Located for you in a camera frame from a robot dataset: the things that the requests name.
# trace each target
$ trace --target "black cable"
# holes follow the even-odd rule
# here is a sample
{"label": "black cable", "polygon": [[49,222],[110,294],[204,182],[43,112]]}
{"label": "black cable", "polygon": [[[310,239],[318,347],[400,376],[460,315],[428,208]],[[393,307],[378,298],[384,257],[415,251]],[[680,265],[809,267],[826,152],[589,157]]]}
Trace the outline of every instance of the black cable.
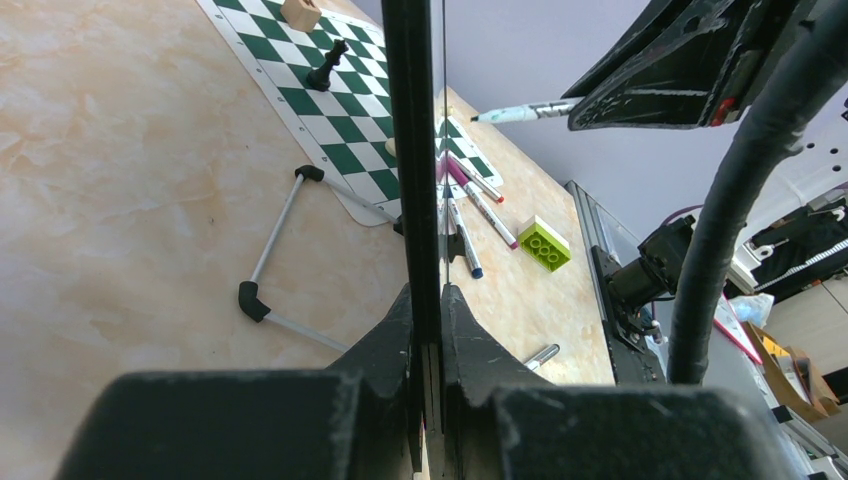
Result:
{"label": "black cable", "polygon": [[799,153],[807,123],[848,81],[848,1],[801,27],[742,120],[704,202],[676,293],[671,383],[703,380],[716,304],[748,212],[774,167]]}

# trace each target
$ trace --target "white rod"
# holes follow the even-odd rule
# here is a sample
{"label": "white rod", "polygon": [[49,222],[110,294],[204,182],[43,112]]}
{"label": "white rod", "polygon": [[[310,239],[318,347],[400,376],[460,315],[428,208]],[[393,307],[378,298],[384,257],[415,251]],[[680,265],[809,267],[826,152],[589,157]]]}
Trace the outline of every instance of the white rod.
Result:
{"label": "white rod", "polygon": [[374,204],[372,204],[368,200],[365,200],[364,198],[360,197],[359,195],[353,193],[349,188],[345,187],[344,185],[339,185],[338,183],[334,182],[333,180],[330,180],[329,178],[326,177],[326,175],[324,176],[324,180],[322,180],[322,181],[324,183],[326,183],[327,185],[329,185],[330,188],[332,188],[333,190],[341,193],[345,197],[347,197],[347,198],[353,200],[354,202],[360,204],[361,206],[367,208],[369,211],[376,213],[377,215],[380,215],[381,217],[385,218],[386,220],[388,220],[392,223],[397,222],[397,218],[393,217],[389,212],[387,212],[387,211],[385,211],[381,208],[376,207]]}
{"label": "white rod", "polygon": [[262,269],[265,268],[265,262],[268,261],[271,249],[274,248],[274,243],[277,241],[277,237],[280,236],[280,230],[283,228],[283,222],[285,222],[286,217],[289,214],[289,210],[291,210],[291,206],[294,203],[294,197],[297,195],[297,191],[303,184],[303,179],[303,175],[298,175],[297,180],[294,181],[292,193],[289,194],[289,198],[286,200],[286,206],[283,207],[283,213],[280,214],[277,224],[274,225],[274,230],[271,232],[271,238],[269,238],[268,243],[265,244],[265,250],[262,251],[262,255],[259,257],[259,263],[256,264],[256,269],[253,270],[253,275],[250,276],[251,282],[256,283],[259,280],[259,275],[262,274]]}
{"label": "white rod", "polygon": [[333,348],[335,350],[338,350],[342,353],[344,353],[348,350],[348,347],[346,347],[346,346],[342,345],[341,343],[333,340],[332,338],[325,337],[324,335],[321,335],[320,333],[316,332],[315,330],[312,330],[311,328],[307,328],[307,327],[304,327],[303,325],[301,325],[299,323],[295,323],[295,322],[292,322],[291,320],[287,320],[287,319],[277,315],[274,312],[270,312],[268,315],[265,315],[265,318],[267,320],[270,320],[270,321],[278,324],[278,325],[282,325],[282,326],[288,328],[289,330],[293,330],[293,331],[303,335],[304,337],[309,337],[312,340],[315,340],[316,342],[323,343],[324,345],[326,345],[330,348]]}

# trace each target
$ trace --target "marble tabletop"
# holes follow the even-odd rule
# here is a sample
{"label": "marble tabletop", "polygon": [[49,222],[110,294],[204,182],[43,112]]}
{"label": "marble tabletop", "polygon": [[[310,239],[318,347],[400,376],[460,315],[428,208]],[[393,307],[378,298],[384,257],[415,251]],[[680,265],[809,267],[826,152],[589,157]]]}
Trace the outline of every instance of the marble tabletop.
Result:
{"label": "marble tabletop", "polygon": [[[317,3],[366,19],[344,0]],[[547,273],[469,209],[487,273],[472,281],[452,268],[453,281],[518,358],[562,346],[540,375],[612,383],[573,200],[494,127],[469,125],[473,109],[448,95],[505,178],[498,214],[513,227],[540,215],[573,252]],[[306,163],[193,0],[0,4],[0,477],[52,475],[122,373],[337,358],[255,324],[235,301]],[[261,298],[353,344],[406,280],[402,237],[362,227],[328,188],[307,184]]]}

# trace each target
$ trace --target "green and white chessboard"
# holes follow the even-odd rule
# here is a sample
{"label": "green and white chessboard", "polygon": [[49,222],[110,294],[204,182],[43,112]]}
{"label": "green and white chessboard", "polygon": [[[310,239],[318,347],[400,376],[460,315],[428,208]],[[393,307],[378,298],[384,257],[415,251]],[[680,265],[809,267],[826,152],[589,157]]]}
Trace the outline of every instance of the green and white chessboard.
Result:
{"label": "green and white chessboard", "polygon": [[[326,10],[311,33],[299,32],[280,14],[282,5],[267,0],[197,2],[312,163],[360,197],[399,216],[397,162],[385,148],[394,133],[383,33]],[[306,84],[306,75],[324,63],[336,38],[346,40],[348,51],[330,75],[330,90],[318,92]],[[454,155],[472,164],[492,185],[502,185],[503,179],[462,127],[452,119],[448,123],[448,147]],[[454,196],[464,196],[453,190]],[[362,225],[385,223],[347,197],[336,196]]]}

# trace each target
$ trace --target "red marker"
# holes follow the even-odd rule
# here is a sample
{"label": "red marker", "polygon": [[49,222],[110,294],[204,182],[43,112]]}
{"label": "red marker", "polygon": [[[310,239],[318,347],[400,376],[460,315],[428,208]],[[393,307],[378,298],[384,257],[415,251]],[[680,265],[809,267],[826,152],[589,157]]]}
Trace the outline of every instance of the red marker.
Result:
{"label": "red marker", "polygon": [[460,162],[459,159],[457,159],[451,152],[448,152],[448,162],[456,165],[457,168],[462,170],[462,173],[464,173],[465,176],[467,176],[472,182],[474,182],[475,185],[480,187],[480,190],[486,192],[496,202],[503,203],[503,195],[501,195],[500,192],[495,190],[495,187],[489,185],[489,182],[487,182],[485,178],[480,176],[479,173],[463,165],[463,163]]}

